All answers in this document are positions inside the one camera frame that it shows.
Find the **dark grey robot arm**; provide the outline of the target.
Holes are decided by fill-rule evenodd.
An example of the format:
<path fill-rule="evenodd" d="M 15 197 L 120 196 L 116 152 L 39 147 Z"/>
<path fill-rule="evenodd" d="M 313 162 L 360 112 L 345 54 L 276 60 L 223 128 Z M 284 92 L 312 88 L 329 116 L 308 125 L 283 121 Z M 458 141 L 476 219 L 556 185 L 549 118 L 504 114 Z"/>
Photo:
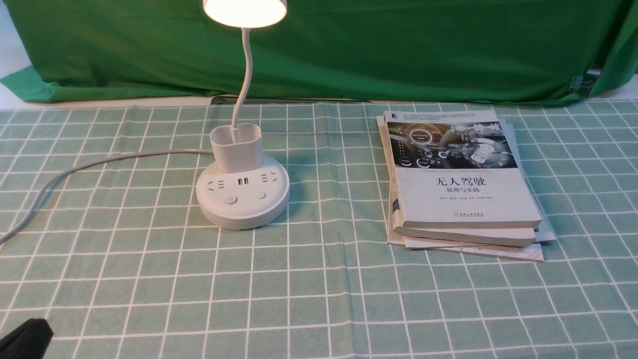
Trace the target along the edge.
<path fill-rule="evenodd" d="M 31 318 L 0 340 L 2 359 L 42 359 L 54 336 L 48 321 Z"/>

